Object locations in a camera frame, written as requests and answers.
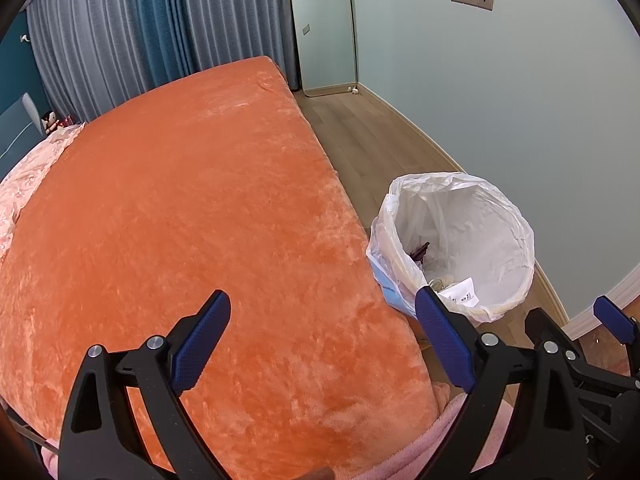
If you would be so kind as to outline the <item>dark snack wrapper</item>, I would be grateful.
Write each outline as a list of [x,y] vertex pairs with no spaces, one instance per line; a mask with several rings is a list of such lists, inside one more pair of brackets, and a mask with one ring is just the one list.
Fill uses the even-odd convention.
[[411,260],[415,263],[422,264],[430,245],[430,242],[425,242],[424,244],[410,252],[409,257],[411,258]]

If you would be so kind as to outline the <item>white hotel nursing kit packet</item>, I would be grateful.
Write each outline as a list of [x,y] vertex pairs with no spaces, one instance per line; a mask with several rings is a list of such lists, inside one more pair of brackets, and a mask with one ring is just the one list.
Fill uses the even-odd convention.
[[461,282],[449,285],[439,292],[440,296],[448,299],[454,304],[466,308],[474,308],[480,300],[475,292],[474,282],[472,278],[466,278]]

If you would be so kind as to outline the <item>white lined trash bin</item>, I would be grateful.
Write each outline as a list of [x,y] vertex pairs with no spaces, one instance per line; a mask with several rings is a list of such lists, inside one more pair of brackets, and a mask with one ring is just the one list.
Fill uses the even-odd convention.
[[[410,252],[430,242],[423,263]],[[366,250],[386,302],[416,315],[416,293],[431,286],[473,325],[522,304],[535,275],[535,235],[495,185],[464,172],[406,174],[393,180],[373,219]],[[454,304],[439,292],[472,278],[480,303]]]

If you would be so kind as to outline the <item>orange bed blanket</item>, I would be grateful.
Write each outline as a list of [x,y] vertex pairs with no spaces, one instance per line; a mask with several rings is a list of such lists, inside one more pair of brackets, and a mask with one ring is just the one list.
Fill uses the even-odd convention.
[[215,290],[231,318],[183,404],[235,479],[362,474],[445,393],[384,301],[367,235],[269,58],[165,84],[85,125],[1,263],[1,393],[60,434],[86,350],[137,348]]

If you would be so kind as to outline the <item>pink bed sheet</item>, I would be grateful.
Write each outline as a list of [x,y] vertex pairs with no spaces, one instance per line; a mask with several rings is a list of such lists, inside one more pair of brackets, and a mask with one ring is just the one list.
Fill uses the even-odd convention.
[[51,167],[85,128],[85,123],[55,130],[30,150],[4,177],[0,193],[1,260],[9,251],[21,211],[40,187]]

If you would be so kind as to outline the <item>plush toy by headboard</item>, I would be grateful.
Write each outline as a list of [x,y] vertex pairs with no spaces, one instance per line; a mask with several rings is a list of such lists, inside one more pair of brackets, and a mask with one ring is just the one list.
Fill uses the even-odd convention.
[[45,136],[50,136],[56,130],[72,126],[75,123],[72,116],[58,117],[53,110],[44,113],[40,117],[40,122]]

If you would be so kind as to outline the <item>blue padded headboard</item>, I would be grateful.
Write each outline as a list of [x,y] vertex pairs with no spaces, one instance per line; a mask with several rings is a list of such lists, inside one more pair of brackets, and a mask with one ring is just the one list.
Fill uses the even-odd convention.
[[42,140],[40,115],[24,93],[0,116],[0,178],[4,177]]

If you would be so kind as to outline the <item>grey blue curtain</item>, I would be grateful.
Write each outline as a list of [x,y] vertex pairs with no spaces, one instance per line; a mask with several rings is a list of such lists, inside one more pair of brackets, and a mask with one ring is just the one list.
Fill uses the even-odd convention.
[[32,0],[26,13],[50,103],[82,122],[244,58],[300,85],[291,0]]

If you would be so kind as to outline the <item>leaning floor mirror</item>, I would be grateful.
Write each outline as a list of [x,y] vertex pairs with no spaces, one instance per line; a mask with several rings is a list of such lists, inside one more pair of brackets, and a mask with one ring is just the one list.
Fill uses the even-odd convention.
[[305,96],[351,92],[357,83],[352,0],[292,0]]

